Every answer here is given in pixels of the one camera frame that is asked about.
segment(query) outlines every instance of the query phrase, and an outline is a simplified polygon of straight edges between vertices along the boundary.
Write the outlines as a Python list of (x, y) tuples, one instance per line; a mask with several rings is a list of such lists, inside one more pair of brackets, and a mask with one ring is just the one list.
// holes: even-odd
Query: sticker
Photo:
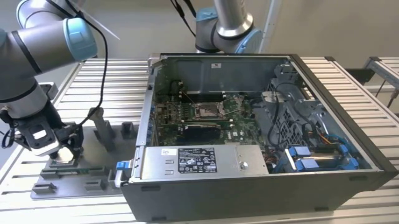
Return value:
[(221, 63), (212, 63), (210, 68), (212, 69), (220, 69), (221, 68)]
[(176, 148), (162, 148), (161, 155), (176, 155), (177, 149)]
[(178, 148), (178, 172), (216, 173), (214, 148)]

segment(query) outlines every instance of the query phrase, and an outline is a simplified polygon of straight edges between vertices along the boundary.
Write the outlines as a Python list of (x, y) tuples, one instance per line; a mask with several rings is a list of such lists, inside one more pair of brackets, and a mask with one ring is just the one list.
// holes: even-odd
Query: green circuit board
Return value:
[[(225, 95), (221, 102), (165, 102), (156, 105), (158, 144), (177, 145), (264, 145), (249, 100), (237, 94)], [(220, 135), (210, 140), (186, 141), (184, 130), (190, 125), (214, 125)]]

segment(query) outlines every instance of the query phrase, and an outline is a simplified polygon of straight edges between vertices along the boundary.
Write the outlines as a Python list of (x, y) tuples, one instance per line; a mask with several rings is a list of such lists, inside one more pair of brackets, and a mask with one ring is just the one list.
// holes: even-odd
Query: warning label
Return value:
[(216, 173), (214, 148), (178, 148), (178, 172)]

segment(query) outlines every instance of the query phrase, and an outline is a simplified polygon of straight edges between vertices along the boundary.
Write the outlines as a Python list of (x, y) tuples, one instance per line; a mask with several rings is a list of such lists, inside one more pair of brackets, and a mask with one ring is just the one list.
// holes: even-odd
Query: motherboard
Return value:
[(180, 93), (156, 104), (157, 142), (165, 146), (264, 145), (244, 94)]

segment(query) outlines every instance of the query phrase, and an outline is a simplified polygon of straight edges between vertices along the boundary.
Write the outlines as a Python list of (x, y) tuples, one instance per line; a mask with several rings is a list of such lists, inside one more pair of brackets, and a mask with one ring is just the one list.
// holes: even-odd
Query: metal rail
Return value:
[[(371, 140), (399, 168), (399, 121), (336, 62), (323, 57), (303, 58), (321, 83)], [(64, 121), (78, 122), (98, 100), (104, 61), (93, 59), (68, 76), (54, 100)], [(112, 123), (140, 120), (146, 85), (146, 60), (110, 60), (105, 83), (104, 117)], [(68, 223), (133, 223), (124, 197), (92, 197), (32, 201), (29, 191), (44, 168), (46, 157), (36, 157), (20, 147), (8, 167), (0, 171), (1, 220), (48, 220)], [(379, 190), (361, 192), (333, 212), (182, 222), (198, 223), (393, 223), (399, 220), (399, 177)]]
[(399, 57), (369, 57), (364, 68), (373, 70), (399, 89)]

